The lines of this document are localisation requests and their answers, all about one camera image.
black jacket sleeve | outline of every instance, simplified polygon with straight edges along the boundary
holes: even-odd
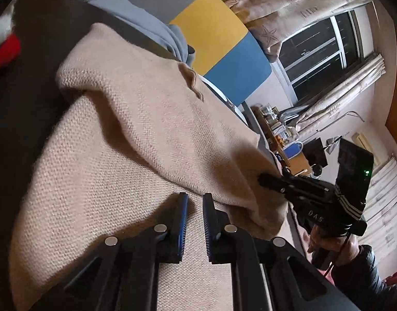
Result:
[[[331,275],[335,286],[361,311],[397,310],[397,285],[382,282],[369,245],[360,246],[355,260],[334,267]]]

wall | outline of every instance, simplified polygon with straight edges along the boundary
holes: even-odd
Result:
[[[254,105],[265,106],[270,103],[272,107],[277,107],[279,111],[286,110],[292,106],[274,70],[272,70],[270,76],[246,99],[246,103],[250,107]]]
[[[372,121],[384,126],[393,99],[397,75],[397,41],[393,20],[376,0],[367,6],[375,51],[384,57],[386,73],[375,83]]]
[[[345,108],[341,109],[340,116],[347,113],[348,111],[356,111],[367,123],[371,118],[372,109],[372,99],[374,95],[374,86],[368,87],[365,91],[360,93],[357,98],[355,98],[350,104]],[[323,127],[326,127],[332,121],[326,123]],[[345,116],[340,121],[332,124],[330,127],[322,132],[317,133],[308,140],[313,140],[316,138],[321,138],[322,144],[325,146],[326,140],[329,138],[344,135],[344,138],[352,141],[351,137],[354,133],[363,127],[363,122],[361,119],[352,116]],[[338,175],[338,149],[335,149],[331,155],[325,153],[326,160],[328,161],[328,166],[324,167],[321,180],[328,181],[330,183],[335,183],[336,177]]]
[[[372,123],[372,125],[373,125],[378,137],[384,143],[387,153],[389,155],[392,154],[397,160],[397,142],[391,135],[388,128],[385,125],[375,125],[374,123]]]
[[[391,157],[390,151],[381,138],[380,131],[372,123],[364,123],[358,128],[357,133],[362,133],[373,148],[374,155],[379,161],[379,165],[374,171],[379,170]]]
[[[368,55],[374,52],[374,39],[372,37],[370,16],[368,15],[367,7],[362,6],[356,8],[355,17],[357,18],[357,22],[358,22],[359,33],[361,36],[361,43],[363,46],[363,54],[364,57],[366,58],[368,57]]]
[[[397,248],[386,256],[384,261],[378,261],[378,272],[380,277],[384,278],[397,272]]]

knit fabric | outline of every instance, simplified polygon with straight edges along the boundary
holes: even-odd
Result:
[[[278,172],[246,127],[187,65],[94,24],[58,71],[84,91],[38,160],[10,249],[15,305],[28,310],[109,236],[133,236],[187,192],[183,261],[161,265],[158,310],[232,310],[229,265],[211,265],[202,198],[254,236],[275,236],[284,198],[257,183]]]

cable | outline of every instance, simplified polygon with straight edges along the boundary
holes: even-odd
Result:
[[[351,233],[349,232],[349,233],[347,234],[347,237],[346,237],[345,241],[344,241],[344,244],[342,244],[341,250],[339,250],[338,256],[336,257],[335,261],[333,261],[332,264],[329,266],[329,268],[326,270],[325,274],[323,275],[324,277],[326,277],[326,276],[329,274],[329,272],[330,272],[330,271],[332,270],[332,268],[334,267],[334,263],[336,263],[336,261],[338,261],[339,256],[341,255],[342,250],[344,250],[344,247],[345,247],[346,244],[348,243],[348,240],[350,239],[350,237],[351,237]]]

metal rivet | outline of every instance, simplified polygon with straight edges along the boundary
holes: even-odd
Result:
[[[237,227],[234,224],[228,224],[225,226],[226,232],[237,232]]]
[[[286,241],[285,241],[284,238],[276,237],[276,238],[273,239],[273,244],[276,247],[283,247],[286,244]]]
[[[167,226],[166,226],[165,224],[157,224],[157,225],[154,227],[154,230],[155,230],[156,232],[165,232],[165,231],[167,230]]]
[[[105,239],[105,244],[108,246],[113,246],[118,243],[118,239],[115,236],[109,236]]]

